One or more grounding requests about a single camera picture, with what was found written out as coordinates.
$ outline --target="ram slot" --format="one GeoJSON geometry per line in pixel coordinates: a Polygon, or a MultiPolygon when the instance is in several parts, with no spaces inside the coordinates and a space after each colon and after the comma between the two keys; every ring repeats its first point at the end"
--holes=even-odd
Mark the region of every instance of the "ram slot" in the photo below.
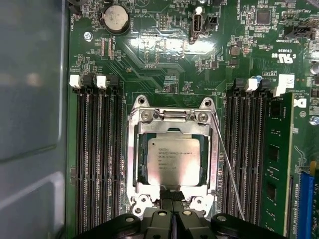
{"type": "Polygon", "coordinates": [[[300,175],[298,239],[312,238],[313,199],[315,178],[307,173],[300,175]]]}
{"type": "Polygon", "coordinates": [[[250,107],[250,130],[249,130],[249,145],[248,145],[248,162],[247,162],[247,187],[246,187],[246,220],[248,222],[251,221],[251,211],[252,209],[252,201],[254,198],[254,190],[255,188],[252,187],[254,184],[254,168],[253,168],[253,161],[254,161],[254,152],[255,148],[255,122],[256,122],[256,107],[257,107],[257,100],[254,97],[251,97],[251,107],[250,107]]]}
{"type": "Polygon", "coordinates": [[[91,228],[99,225],[98,219],[98,208],[99,208],[99,188],[97,187],[98,177],[97,177],[97,160],[99,157],[99,96],[92,96],[92,152],[91,152],[91,228]]]}
{"type": "Polygon", "coordinates": [[[83,230],[87,231],[92,226],[92,148],[93,148],[93,95],[86,95],[85,106],[85,127],[84,127],[84,225],[83,230]]]}
{"type": "MultiPolygon", "coordinates": [[[[241,178],[243,177],[242,175],[242,143],[243,143],[243,134],[244,132],[242,131],[243,129],[243,124],[244,124],[244,118],[245,115],[244,113],[244,102],[245,99],[243,97],[239,98],[239,104],[238,104],[238,120],[237,120],[237,144],[236,144],[236,164],[235,164],[235,181],[238,189],[239,195],[242,193],[242,185],[240,184],[241,178]]],[[[238,210],[238,204],[234,200],[233,201],[234,205],[232,206],[235,208],[234,210],[234,216],[239,217],[239,210],[238,210]]]]}
{"type": "Polygon", "coordinates": [[[112,161],[113,171],[113,200],[112,200],[112,217],[120,214],[120,179],[121,179],[121,134],[122,134],[122,99],[118,91],[111,93],[110,106],[110,159],[112,161]]]}
{"type": "Polygon", "coordinates": [[[262,112],[261,112],[261,125],[260,125],[260,138],[259,138],[259,162],[258,162],[258,194],[257,194],[257,207],[256,207],[256,213],[255,213],[255,218],[256,218],[256,224],[259,225],[260,223],[260,215],[261,215],[261,201],[262,201],[262,175],[263,175],[263,170],[264,170],[264,160],[265,160],[265,134],[266,134],[266,115],[267,115],[267,105],[268,105],[268,98],[266,95],[262,97],[261,100],[262,104],[262,112]]]}
{"type": "MultiPolygon", "coordinates": [[[[232,97],[227,97],[226,105],[225,105],[225,134],[224,134],[224,142],[226,152],[229,155],[230,151],[230,129],[231,129],[231,112],[232,112],[232,97]]],[[[228,191],[229,191],[229,181],[228,181],[228,172],[226,169],[226,165],[224,163],[223,169],[223,187],[222,187],[222,212],[227,213],[227,200],[228,200],[228,191]]]]}
{"type": "Polygon", "coordinates": [[[250,99],[245,98],[243,106],[242,117],[242,149],[241,149],[241,161],[240,161],[240,181],[238,182],[240,191],[240,202],[244,214],[246,214],[246,181],[247,181],[247,162],[248,162],[248,145],[249,145],[249,119],[250,119],[250,99]]]}
{"type": "Polygon", "coordinates": [[[102,149],[101,149],[101,178],[102,178],[102,199],[101,199],[101,222],[104,223],[112,218],[112,184],[109,162],[109,109],[110,109],[110,96],[103,95],[101,105],[101,132],[102,132],[102,149]]]}
{"type": "Polygon", "coordinates": [[[76,234],[83,232],[84,211],[84,118],[85,118],[84,95],[77,96],[77,121],[76,121],[76,234]]]}
{"type": "Polygon", "coordinates": [[[255,135],[254,135],[254,149],[253,149],[253,173],[252,173],[252,185],[254,187],[253,191],[253,198],[252,198],[252,204],[250,211],[250,219],[251,223],[257,224],[259,221],[258,215],[259,215],[259,195],[261,191],[261,170],[262,168],[262,161],[263,161],[263,125],[265,123],[265,107],[266,104],[264,103],[264,98],[258,97],[256,99],[256,120],[255,120],[255,135]]]}
{"type": "Polygon", "coordinates": [[[289,191],[288,191],[288,211],[287,211],[287,225],[286,225],[286,235],[292,231],[292,212],[293,212],[293,187],[294,187],[294,177],[289,178],[289,191]]]}
{"type": "MultiPolygon", "coordinates": [[[[238,126],[238,97],[232,97],[231,99],[231,111],[230,113],[230,121],[229,121],[229,150],[228,150],[228,158],[229,162],[234,174],[234,177],[236,177],[234,168],[236,165],[236,144],[237,144],[237,126],[238,126]]],[[[224,170],[224,174],[227,175],[228,171],[227,169],[224,170]]],[[[235,200],[235,194],[234,189],[231,184],[230,178],[227,176],[227,181],[225,187],[228,187],[227,194],[226,194],[226,208],[227,213],[233,215],[234,214],[234,200],[235,200]]]]}
{"type": "Polygon", "coordinates": [[[102,170],[101,170],[101,160],[102,156],[102,148],[103,148],[103,124],[102,124],[102,107],[103,107],[103,96],[101,94],[98,95],[98,109],[97,109],[97,143],[96,143],[96,178],[95,178],[95,226],[101,224],[101,208],[102,208],[102,170]]]}
{"type": "Polygon", "coordinates": [[[248,199],[249,199],[249,179],[250,179],[250,171],[249,171],[249,163],[250,163],[250,155],[249,155],[249,149],[250,149],[250,144],[251,144],[251,121],[252,121],[252,98],[251,97],[247,97],[246,96],[246,100],[245,100],[245,124],[244,124],[244,144],[243,144],[243,177],[242,177],[242,183],[241,183],[241,203],[243,205],[243,208],[245,210],[245,219],[247,220],[247,214],[249,212],[250,209],[250,205],[248,203],[248,199]]]}

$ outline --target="usb port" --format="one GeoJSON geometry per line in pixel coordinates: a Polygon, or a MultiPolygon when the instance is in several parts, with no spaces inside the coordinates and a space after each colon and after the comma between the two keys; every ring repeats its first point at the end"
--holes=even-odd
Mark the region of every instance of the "usb port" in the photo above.
{"type": "Polygon", "coordinates": [[[200,14],[194,14],[193,15],[193,21],[192,21],[192,27],[193,27],[193,32],[201,32],[202,31],[202,22],[203,22],[203,17],[200,14]]]}

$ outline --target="mounting screw hole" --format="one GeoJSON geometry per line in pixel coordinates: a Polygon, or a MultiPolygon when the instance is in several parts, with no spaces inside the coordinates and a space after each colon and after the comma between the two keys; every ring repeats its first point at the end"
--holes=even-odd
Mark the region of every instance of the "mounting screw hole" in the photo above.
{"type": "Polygon", "coordinates": [[[211,101],[205,101],[205,106],[210,107],[211,106],[211,101]]]}
{"type": "Polygon", "coordinates": [[[142,105],[142,104],[144,104],[145,100],[144,100],[144,98],[141,97],[141,98],[139,98],[138,102],[140,105],[142,105]]]}
{"type": "Polygon", "coordinates": [[[140,214],[140,213],[141,213],[141,209],[140,209],[140,208],[136,208],[136,209],[135,209],[135,213],[136,213],[136,214],[140,214]]]}

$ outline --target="screw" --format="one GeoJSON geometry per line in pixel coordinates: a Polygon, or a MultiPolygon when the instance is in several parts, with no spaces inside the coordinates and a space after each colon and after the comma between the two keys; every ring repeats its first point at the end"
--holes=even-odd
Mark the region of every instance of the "screw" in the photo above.
{"type": "Polygon", "coordinates": [[[311,125],[319,125],[319,117],[318,116],[312,116],[310,118],[310,124],[311,125]]]}
{"type": "Polygon", "coordinates": [[[86,31],[84,34],[83,34],[83,38],[84,40],[86,40],[87,42],[90,42],[93,40],[93,33],[89,32],[89,31],[86,31]]]}
{"type": "Polygon", "coordinates": [[[200,113],[198,115],[198,121],[199,122],[203,122],[203,123],[207,122],[208,121],[208,115],[206,113],[200,113]]]}
{"type": "Polygon", "coordinates": [[[217,217],[217,220],[221,221],[221,222],[224,222],[226,221],[227,219],[224,217],[224,216],[218,216],[217,217]]]}
{"type": "Polygon", "coordinates": [[[190,212],[190,211],[184,211],[183,214],[184,214],[185,216],[190,216],[190,215],[191,215],[191,212],[190,212]]]}
{"type": "Polygon", "coordinates": [[[153,118],[153,114],[150,111],[143,111],[141,113],[142,120],[151,120],[153,118]]]}
{"type": "Polygon", "coordinates": [[[128,223],[131,223],[132,221],[134,221],[134,218],[126,218],[125,221],[127,221],[128,223]]]}

